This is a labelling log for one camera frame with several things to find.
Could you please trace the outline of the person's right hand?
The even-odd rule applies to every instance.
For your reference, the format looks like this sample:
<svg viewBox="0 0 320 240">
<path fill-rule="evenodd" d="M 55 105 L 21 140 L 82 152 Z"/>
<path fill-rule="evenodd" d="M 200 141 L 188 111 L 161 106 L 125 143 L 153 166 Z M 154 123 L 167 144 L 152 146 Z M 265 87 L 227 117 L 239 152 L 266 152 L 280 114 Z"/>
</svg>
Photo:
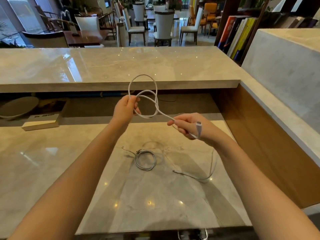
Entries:
<svg viewBox="0 0 320 240">
<path fill-rule="evenodd" d="M 212 147 L 224 143 L 228 135 L 211 121 L 198 114 L 198 121 L 170 120 L 168 126 L 175 125 L 177 130 L 190 140 L 200 140 Z"/>
</svg>

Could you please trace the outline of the person's left hand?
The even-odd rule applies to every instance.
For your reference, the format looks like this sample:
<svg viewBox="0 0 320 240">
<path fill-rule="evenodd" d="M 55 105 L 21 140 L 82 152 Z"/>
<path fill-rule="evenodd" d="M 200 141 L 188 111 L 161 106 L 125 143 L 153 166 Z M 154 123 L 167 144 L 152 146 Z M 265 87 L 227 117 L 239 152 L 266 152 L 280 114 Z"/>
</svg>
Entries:
<svg viewBox="0 0 320 240">
<path fill-rule="evenodd" d="M 122 97 L 114 108 L 113 117 L 111 119 L 111 124 L 116 125 L 118 128 L 122 130 L 126 130 L 129 123 L 131 122 L 132 117 L 126 116 L 126 95 Z"/>
</svg>

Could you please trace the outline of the person's left forearm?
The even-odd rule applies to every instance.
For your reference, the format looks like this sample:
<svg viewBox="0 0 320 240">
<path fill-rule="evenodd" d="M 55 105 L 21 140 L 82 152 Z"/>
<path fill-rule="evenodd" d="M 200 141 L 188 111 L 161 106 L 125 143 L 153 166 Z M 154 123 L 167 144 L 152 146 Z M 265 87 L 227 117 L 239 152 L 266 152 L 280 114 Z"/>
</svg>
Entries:
<svg viewBox="0 0 320 240">
<path fill-rule="evenodd" d="M 130 121 L 130 118 L 112 118 L 39 198 L 7 240 L 71 240 Z"/>
</svg>

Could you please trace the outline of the person's right forearm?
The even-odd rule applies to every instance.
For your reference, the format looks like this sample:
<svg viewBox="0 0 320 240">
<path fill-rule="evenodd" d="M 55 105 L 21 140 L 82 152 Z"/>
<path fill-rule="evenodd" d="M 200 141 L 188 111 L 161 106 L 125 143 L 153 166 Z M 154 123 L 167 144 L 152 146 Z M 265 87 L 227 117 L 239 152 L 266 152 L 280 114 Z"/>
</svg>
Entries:
<svg viewBox="0 0 320 240">
<path fill-rule="evenodd" d="M 260 240 L 320 240 L 307 215 L 253 163 L 226 133 L 212 136 Z"/>
</svg>

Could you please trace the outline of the dark wooden table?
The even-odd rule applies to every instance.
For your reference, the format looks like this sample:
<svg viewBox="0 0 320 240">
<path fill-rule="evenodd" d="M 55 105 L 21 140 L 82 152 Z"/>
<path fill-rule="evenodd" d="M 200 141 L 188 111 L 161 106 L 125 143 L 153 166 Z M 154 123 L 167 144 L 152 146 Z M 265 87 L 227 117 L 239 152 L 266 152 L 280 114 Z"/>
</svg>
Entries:
<svg viewBox="0 0 320 240">
<path fill-rule="evenodd" d="M 100 46 L 110 33 L 109 30 L 78 31 L 78 35 L 71 31 L 63 32 L 69 47 Z"/>
</svg>

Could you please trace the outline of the dark dining table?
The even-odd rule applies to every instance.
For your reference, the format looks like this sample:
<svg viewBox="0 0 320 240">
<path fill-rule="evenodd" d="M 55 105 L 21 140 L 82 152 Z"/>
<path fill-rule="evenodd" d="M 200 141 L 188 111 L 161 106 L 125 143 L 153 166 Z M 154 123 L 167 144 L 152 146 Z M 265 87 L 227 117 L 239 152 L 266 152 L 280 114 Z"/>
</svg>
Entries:
<svg viewBox="0 0 320 240">
<path fill-rule="evenodd" d="M 171 12 L 154 12 L 154 14 L 148 15 L 147 22 L 154 21 L 156 28 L 154 32 L 170 32 L 175 20 L 179 20 L 179 17 L 174 11 Z"/>
</svg>

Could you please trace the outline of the white thick book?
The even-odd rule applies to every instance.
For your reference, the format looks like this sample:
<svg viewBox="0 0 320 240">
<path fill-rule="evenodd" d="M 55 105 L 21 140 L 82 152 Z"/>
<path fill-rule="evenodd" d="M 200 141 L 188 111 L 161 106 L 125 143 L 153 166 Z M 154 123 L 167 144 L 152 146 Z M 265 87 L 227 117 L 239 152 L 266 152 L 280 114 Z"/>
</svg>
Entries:
<svg viewBox="0 0 320 240">
<path fill-rule="evenodd" d="M 60 113 L 31 115 L 22 125 L 24 131 L 34 131 L 59 127 Z"/>
</svg>

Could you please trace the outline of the row of colourful books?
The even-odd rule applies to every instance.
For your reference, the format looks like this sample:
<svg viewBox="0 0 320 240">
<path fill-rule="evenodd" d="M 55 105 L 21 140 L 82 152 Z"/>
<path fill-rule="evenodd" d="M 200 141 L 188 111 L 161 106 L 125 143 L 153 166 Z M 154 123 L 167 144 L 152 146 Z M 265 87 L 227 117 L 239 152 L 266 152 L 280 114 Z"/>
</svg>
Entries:
<svg viewBox="0 0 320 240">
<path fill-rule="evenodd" d="M 229 16 L 218 42 L 218 48 L 230 59 L 239 62 L 257 20 L 257 17 L 249 15 Z"/>
</svg>

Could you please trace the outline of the yellow upholstered chair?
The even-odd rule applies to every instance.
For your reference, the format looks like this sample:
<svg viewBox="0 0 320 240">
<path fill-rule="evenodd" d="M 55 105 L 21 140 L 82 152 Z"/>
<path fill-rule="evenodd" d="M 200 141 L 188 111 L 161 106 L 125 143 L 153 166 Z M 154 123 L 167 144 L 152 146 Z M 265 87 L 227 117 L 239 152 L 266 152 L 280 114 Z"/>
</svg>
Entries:
<svg viewBox="0 0 320 240">
<path fill-rule="evenodd" d="M 196 17 L 197 16 L 195 15 L 194 7 L 189 6 L 189 18 L 188 18 L 187 26 L 195 26 Z"/>
<path fill-rule="evenodd" d="M 217 17 L 219 16 L 217 3 L 205 3 L 204 4 L 204 34 L 210 36 L 212 29 L 217 29 Z"/>
</svg>

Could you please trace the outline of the dark wooden bookshelf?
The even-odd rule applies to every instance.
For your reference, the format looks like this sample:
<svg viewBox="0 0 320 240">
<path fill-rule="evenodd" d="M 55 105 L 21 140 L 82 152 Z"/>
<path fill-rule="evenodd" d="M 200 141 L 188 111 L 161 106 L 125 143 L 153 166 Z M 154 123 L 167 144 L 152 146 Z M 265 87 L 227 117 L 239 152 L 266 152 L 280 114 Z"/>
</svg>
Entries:
<svg viewBox="0 0 320 240">
<path fill-rule="evenodd" d="M 274 28 L 274 23 L 280 14 L 272 13 L 272 11 L 281 1 L 282 0 L 226 0 L 224 8 L 221 11 L 221 16 L 219 17 L 218 31 L 214 45 L 218 47 L 218 42 L 229 16 L 248 15 L 257 17 L 258 20 L 246 44 L 241 60 L 239 62 L 234 61 L 239 66 L 242 66 L 257 31 L 260 29 L 276 29 Z"/>
</svg>

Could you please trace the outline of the grey round plate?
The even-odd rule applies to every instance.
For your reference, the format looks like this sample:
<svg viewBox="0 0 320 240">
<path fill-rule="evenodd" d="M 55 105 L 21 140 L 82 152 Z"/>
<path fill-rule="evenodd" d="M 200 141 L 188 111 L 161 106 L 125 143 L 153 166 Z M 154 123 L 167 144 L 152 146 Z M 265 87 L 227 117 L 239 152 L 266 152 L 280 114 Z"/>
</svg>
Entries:
<svg viewBox="0 0 320 240">
<path fill-rule="evenodd" d="M 33 111 L 39 104 L 39 99 L 34 96 L 26 96 L 14 99 L 0 107 L 0 118 L 13 120 Z"/>
</svg>

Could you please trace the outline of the black and white device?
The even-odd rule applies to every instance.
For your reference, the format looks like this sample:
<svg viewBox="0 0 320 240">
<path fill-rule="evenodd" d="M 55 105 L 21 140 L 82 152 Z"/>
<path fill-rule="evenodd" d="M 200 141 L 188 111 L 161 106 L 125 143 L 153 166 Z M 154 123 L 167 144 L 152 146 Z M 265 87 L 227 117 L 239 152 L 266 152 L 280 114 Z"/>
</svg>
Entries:
<svg viewBox="0 0 320 240">
<path fill-rule="evenodd" d="M 178 230 L 178 240 L 208 240 L 209 234 L 206 229 Z"/>
</svg>

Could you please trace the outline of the green potted plant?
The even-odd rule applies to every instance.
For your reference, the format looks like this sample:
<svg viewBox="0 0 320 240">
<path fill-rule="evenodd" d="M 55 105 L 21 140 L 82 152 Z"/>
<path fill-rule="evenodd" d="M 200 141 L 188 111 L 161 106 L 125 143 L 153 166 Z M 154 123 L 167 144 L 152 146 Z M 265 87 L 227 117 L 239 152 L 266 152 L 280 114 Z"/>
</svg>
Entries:
<svg viewBox="0 0 320 240">
<path fill-rule="evenodd" d="M 9 48 L 27 48 L 25 41 L 22 38 L 22 32 L 16 32 L 13 34 L 5 34 L 5 30 L 8 25 L 0 21 L 0 49 Z"/>
</svg>

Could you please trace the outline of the row of pale books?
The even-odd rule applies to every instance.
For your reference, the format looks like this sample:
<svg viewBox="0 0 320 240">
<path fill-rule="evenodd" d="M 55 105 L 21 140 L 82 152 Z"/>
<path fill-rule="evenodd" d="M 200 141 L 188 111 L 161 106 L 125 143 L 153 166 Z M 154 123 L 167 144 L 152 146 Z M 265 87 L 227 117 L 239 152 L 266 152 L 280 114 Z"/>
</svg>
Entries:
<svg viewBox="0 0 320 240">
<path fill-rule="evenodd" d="M 274 28 L 314 28 L 320 22 L 320 0 L 281 0 L 272 13 L 280 14 Z"/>
</svg>

